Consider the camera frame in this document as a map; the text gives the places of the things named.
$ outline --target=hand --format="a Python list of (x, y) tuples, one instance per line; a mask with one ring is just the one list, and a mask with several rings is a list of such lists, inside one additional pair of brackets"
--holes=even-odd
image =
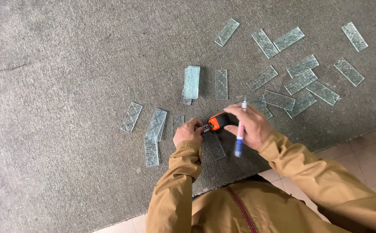
[(191, 118), (185, 124), (181, 125), (176, 129), (173, 141), (175, 147), (184, 140), (191, 140), (197, 146), (201, 146), (202, 136), (201, 133), (204, 132), (203, 124), (200, 120), (196, 118)]
[[(237, 116), (237, 119), (243, 123), (246, 131), (244, 132), (243, 142), (254, 150), (258, 150), (268, 139), (273, 129), (268, 124), (264, 115), (257, 111), (253, 105), (247, 104), (246, 112), (243, 111), (241, 105), (241, 103), (230, 105), (224, 111)], [(237, 135), (238, 126), (227, 125), (224, 129)]]

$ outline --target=person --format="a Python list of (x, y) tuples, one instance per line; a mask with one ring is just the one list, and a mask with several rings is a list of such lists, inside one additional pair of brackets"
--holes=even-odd
[[(185, 232), (376, 232), (376, 193), (334, 160), (323, 160), (273, 130), (251, 105), (224, 109), (245, 127), (244, 143), (270, 167), (292, 181), (318, 206), (306, 204), (270, 183), (242, 180), (192, 201), (192, 183), (201, 172), (200, 120), (192, 118), (174, 136), (176, 151), (156, 183), (146, 219), (148, 233)], [(225, 130), (237, 134), (237, 126)]]

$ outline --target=white tile floor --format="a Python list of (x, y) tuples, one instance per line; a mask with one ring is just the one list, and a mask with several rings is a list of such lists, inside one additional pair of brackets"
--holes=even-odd
[[(376, 131), (316, 153), (321, 158), (335, 159), (342, 163), (348, 171), (367, 184), (376, 192)], [(274, 186), (304, 200), (320, 217), (327, 219), (317, 211), (316, 205), (293, 184), (289, 177), (283, 177), (273, 169), (260, 173)], [(145, 233), (146, 215), (96, 231), (97, 233)]]

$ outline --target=jacket sleeve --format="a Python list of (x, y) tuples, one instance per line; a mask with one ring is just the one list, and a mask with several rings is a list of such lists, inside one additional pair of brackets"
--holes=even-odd
[(201, 173), (201, 150), (182, 141), (169, 158), (168, 171), (154, 187), (146, 218), (147, 232), (191, 232), (192, 183)]
[(340, 163), (318, 158), (279, 132), (273, 132), (259, 152), (270, 167), (290, 177), (331, 223), (356, 232), (376, 231), (376, 193)]

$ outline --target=red zipper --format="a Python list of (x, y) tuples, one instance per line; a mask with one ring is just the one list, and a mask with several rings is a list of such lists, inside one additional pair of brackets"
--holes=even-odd
[(231, 196), (233, 197), (237, 205), (240, 207), (240, 210), (243, 213), (243, 216), (246, 219), (247, 225), (250, 228), (251, 232), (258, 233), (256, 228), (254, 227), (253, 221), (251, 220), (250, 216), (248, 216), (246, 208), (244, 208), (244, 205), (241, 202), (241, 200), (237, 197), (237, 195), (233, 192), (233, 190), (230, 187), (227, 186), (227, 190), (230, 192)]

